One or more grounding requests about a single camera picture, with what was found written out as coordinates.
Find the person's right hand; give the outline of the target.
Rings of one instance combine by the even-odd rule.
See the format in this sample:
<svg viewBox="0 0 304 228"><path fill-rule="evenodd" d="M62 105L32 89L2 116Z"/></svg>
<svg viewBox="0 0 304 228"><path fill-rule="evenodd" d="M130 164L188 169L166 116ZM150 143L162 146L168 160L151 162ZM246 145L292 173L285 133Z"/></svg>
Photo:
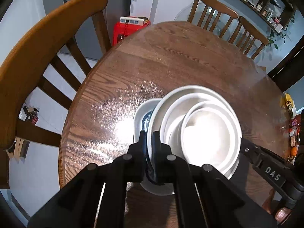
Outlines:
<svg viewBox="0 0 304 228"><path fill-rule="evenodd" d="M275 193L276 191L274 189L269 191L269 197L262 204L262 208L270 215L274 215L276 221L280 223L289 215L291 209L287 207L279 208L279 201L275 200Z"/></svg>

